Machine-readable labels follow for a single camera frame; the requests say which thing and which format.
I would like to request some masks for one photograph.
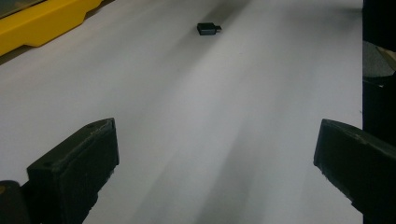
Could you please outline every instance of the yellow bin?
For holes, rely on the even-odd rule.
[[[47,0],[0,20],[0,56],[22,45],[39,47],[83,23],[102,0]]]

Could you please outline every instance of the small black object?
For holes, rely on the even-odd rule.
[[[221,27],[215,25],[213,22],[198,23],[197,30],[199,35],[215,35],[221,31]]]
[[[396,147],[324,119],[314,164],[363,213],[365,223],[396,223]]]
[[[27,223],[81,224],[118,164],[114,119],[84,126],[27,168],[29,181],[21,187],[28,211],[28,215],[24,214],[30,218]],[[0,186],[9,183],[12,184],[2,181]],[[12,203],[21,203],[18,190],[14,191]],[[0,208],[4,207],[10,204],[0,201]]]

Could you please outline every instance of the white table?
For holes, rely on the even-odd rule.
[[[313,165],[361,127],[361,0],[116,0],[0,65],[0,179],[114,117],[120,166],[86,224],[358,224]],[[223,28],[199,36],[195,26]]]

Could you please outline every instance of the yellow plastic container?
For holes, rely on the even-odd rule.
[[[0,20],[0,56],[22,45],[39,47],[83,23],[102,0],[47,0]]]

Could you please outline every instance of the black connector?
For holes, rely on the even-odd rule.
[[[213,22],[198,23],[197,30],[199,35],[215,35],[221,31],[221,27],[215,25]]]

